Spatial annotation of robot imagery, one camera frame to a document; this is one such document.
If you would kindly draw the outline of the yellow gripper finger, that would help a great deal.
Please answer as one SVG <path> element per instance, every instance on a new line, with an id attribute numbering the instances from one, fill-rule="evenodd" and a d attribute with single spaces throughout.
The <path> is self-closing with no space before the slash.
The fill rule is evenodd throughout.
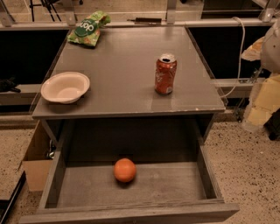
<path id="1" fill-rule="evenodd" d="M 242 54 L 241 57 L 244 60 L 254 61 L 260 59 L 260 54 L 262 50 L 264 37 L 259 38 L 255 41 L 249 48 L 247 48 Z"/>
<path id="2" fill-rule="evenodd" d="M 280 109 L 280 74 L 255 83 L 245 109 L 243 126 L 263 126 Z"/>

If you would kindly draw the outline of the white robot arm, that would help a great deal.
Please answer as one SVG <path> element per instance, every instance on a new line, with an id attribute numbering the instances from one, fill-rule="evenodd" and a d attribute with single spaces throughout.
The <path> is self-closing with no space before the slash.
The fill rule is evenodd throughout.
<path id="1" fill-rule="evenodd" d="M 280 19 L 278 19 L 241 57 L 260 60 L 262 69 L 271 72 L 261 84 L 255 84 L 244 113 L 244 126 L 249 129 L 263 126 L 280 109 Z"/>

